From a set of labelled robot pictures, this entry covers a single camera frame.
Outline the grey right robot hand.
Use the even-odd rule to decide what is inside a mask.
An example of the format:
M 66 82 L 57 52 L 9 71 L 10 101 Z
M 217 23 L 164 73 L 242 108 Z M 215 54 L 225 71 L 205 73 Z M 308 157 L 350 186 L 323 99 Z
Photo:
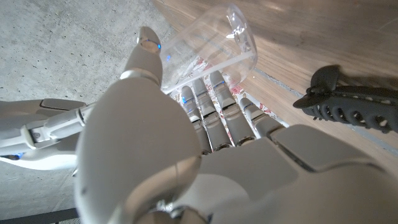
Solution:
M 76 142 L 94 104 L 45 98 L 1 102 L 1 161 L 33 170 L 76 167 Z

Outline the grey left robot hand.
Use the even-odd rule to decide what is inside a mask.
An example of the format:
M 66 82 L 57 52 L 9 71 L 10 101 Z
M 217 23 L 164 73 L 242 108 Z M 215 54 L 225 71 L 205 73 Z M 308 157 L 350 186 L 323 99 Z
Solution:
M 186 112 L 160 89 L 159 54 L 142 27 L 79 136 L 84 223 L 397 222 L 397 175 L 309 126 L 252 112 L 259 139 L 203 155 Z

